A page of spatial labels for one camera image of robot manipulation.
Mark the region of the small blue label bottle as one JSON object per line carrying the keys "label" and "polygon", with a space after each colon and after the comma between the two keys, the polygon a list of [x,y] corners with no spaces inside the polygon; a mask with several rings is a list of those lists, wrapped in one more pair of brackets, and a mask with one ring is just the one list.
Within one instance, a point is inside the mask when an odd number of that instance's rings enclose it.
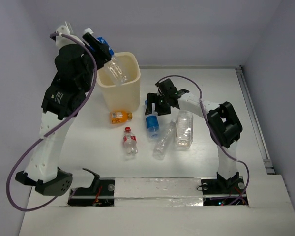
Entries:
{"label": "small blue label bottle", "polygon": [[110,52],[112,58],[106,64],[100,64],[99,69],[104,68],[104,71],[109,76],[112,83],[116,86],[121,86],[122,84],[129,82],[130,75],[127,72],[127,69],[122,64],[122,62],[115,56],[114,51],[112,50],[110,45],[107,43],[107,41],[103,37],[97,36],[91,28],[86,28],[83,31],[83,35],[85,33],[90,33],[95,39],[97,39],[98,41],[100,41],[103,44],[107,44],[109,47],[109,52]]}

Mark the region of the tall blue cap bottle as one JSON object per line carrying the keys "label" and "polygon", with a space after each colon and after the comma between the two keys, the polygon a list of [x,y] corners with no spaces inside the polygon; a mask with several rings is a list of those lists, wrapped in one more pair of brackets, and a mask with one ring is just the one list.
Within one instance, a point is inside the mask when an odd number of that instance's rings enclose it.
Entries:
{"label": "tall blue cap bottle", "polygon": [[148,136],[151,139],[158,138],[160,128],[154,103],[152,103],[152,113],[145,115],[145,123]]}

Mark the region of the large clear square bottle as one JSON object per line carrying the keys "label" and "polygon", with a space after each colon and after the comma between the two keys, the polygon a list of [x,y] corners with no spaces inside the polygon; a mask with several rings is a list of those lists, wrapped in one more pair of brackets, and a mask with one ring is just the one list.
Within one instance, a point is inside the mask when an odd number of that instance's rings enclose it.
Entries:
{"label": "large clear square bottle", "polygon": [[177,150],[188,150],[193,142],[193,114],[180,110],[177,116],[175,147]]}

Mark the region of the slim clear white-cap bottle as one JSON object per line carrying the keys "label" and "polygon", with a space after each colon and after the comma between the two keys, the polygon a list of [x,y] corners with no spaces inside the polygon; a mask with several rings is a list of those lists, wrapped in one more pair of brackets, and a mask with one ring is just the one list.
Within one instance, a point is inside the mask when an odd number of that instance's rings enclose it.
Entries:
{"label": "slim clear white-cap bottle", "polygon": [[157,160],[163,160],[165,158],[167,149],[170,145],[170,142],[173,139],[176,125],[177,120],[172,119],[164,128],[164,130],[161,133],[161,136],[157,140],[157,143],[155,144],[153,149],[153,157]]}

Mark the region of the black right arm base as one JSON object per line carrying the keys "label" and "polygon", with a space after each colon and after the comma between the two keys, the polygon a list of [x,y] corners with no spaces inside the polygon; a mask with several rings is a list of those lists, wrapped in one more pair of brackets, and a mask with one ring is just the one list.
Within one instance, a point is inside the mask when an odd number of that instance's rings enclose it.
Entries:
{"label": "black right arm base", "polygon": [[248,206],[248,198],[244,191],[245,184],[239,172],[225,180],[219,174],[216,178],[201,179],[198,191],[203,194],[204,206]]}

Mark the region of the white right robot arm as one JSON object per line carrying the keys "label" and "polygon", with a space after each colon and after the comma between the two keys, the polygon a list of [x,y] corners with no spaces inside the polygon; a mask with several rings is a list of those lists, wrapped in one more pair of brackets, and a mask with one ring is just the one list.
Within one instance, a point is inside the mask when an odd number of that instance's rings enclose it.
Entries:
{"label": "white right robot arm", "polygon": [[214,103],[203,99],[200,87],[194,83],[200,95],[195,96],[187,89],[178,90],[170,76],[160,79],[156,84],[157,93],[147,94],[146,115],[155,111],[159,116],[171,113],[171,108],[191,112],[204,119],[210,136],[218,148],[219,166],[216,186],[220,192],[227,193],[234,188],[239,179],[236,148],[243,127],[230,102]]}

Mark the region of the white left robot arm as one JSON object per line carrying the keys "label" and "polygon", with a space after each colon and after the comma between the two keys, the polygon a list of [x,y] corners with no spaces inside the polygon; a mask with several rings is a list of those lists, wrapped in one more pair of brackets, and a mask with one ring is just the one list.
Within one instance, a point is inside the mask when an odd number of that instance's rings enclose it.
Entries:
{"label": "white left robot arm", "polygon": [[40,138],[25,170],[17,172],[17,182],[33,186],[44,196],[62,196],[71,186],[73,176],[59,168],[65,137],[80,109],[89,99],[98,69],[111,59],[109,47],[85,32],[80,42],[73,36],[54,33],[54,40],[64,40],[55,58],[57,72],[42,101]]}

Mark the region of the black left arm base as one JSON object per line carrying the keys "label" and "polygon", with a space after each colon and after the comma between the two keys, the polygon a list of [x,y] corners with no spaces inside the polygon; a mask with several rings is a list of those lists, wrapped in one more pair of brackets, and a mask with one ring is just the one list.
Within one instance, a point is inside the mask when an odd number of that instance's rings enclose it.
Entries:
{"label": "black left arm base", "polygon": [[71,207],[113,207],[115,204],[114,178],[101,178],[96,172],[83,168],[93,175],[90,187],[78,187],[70,191],[67,204]]}

